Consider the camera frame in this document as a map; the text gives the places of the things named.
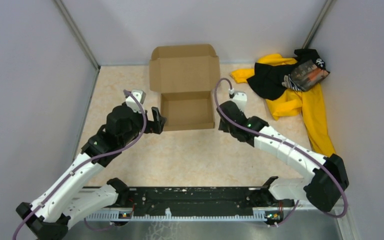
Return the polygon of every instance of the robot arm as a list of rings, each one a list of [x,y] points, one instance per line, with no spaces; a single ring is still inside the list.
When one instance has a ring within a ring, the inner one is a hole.
[[[323,165],[345,190],[349,182],[343,160],[336,154],[327,157],[305,149],[277,132],[259,117],[247,118],[244,114],[247,95],[244,92],[231,90],[229,96],[230,100],[220,105],[222,112],[242,127],[271,136],[272,139],[234,126],[217,110],[221,117],[218,129],[230,133],[240,142],[246,142],[254,148],[271,153],[302,175],[302,178],[296,179],[271,177],[264,187],[268,188],[272,197],[276,200],[306,200],[323,212],[331,211],[341,193],[329,176],[302,152]]]
[[[107,115],[106,124],[89,138],[64,174],[40,197],[17,207],[16,211],[23,219],[38,209],[26,224],[39,239],[61,239],[72,226],[93,212],[116,203],[119,206],[127,203],[129,187],[118,178],[109,180],[103,187],[79,199],[73,197],[121,154],[108,153],[124,148],[139,136],[145,124],[141,112],[145,97],[141,90],[133,90],[130,96],[126,96],[125,102]],[[166,119],[156,107],[152,107],[152,115],[154,121],[146,117],[144,133],[160,134]],[[90,161],[98,155],[103,156]]]

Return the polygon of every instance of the speckled floor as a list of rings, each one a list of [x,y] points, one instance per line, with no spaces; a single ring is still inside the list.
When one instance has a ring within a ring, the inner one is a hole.
[[[252,64],[222,64],[221,76],[233,70],[252,68]],[[266,120],[278,132],[310,149],[301,115],[275,121],[265,101],[246,83],[234,84],[248,95],[245,114]],[[148,117],[151,107],[160,107],[159,93],[150,91],[148,66],[102,67],[93,93],[79,147],[105,123],[107,114],[124,102],[123,89],[146,92],[144,103]],[[226,101],[228,85],[223,83],[218,98]],[[119,178],[128,186],[261,186],[269,177],[297,178],[300,175],[274,156],[240,143],[218,131],[220,118],[215,114],[215,129],[168,131],[146,134],[129,150],[115,158],[105,170],[92,178],[88,186],[102,186]]]

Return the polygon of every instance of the box flap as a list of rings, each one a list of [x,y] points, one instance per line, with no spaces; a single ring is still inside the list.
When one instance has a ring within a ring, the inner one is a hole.
[[[220,63],[210,44],[159,46],[149,61],[149,87],[159,93],[211,91]]]

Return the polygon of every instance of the cardboard box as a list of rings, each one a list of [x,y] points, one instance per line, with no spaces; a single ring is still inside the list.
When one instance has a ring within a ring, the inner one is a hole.
[[[210,44],[159,46],[149,61],[149,86],[161,93],[164,131],[213,129],[211,90],[220,63]]]

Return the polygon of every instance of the yellow shirt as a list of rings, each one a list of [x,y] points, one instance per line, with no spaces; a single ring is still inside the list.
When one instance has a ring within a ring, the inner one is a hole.
[[[283,58],[276,53],[260,58],[257,63],[278,66],[295,64],[297,61],[294,58]],[[230,73],[230,76],[238,84],[247,83],[247,79],[253,75],[253,68],[238,69]],[[308,138],[314,151],[325,156],[335,153],[328,135],[325,101],[320,83],[305,92],[288,88],[278,99],[266,99],[265,101],[275,120],[278,120],[279,117],[295,116],[302,113]]]

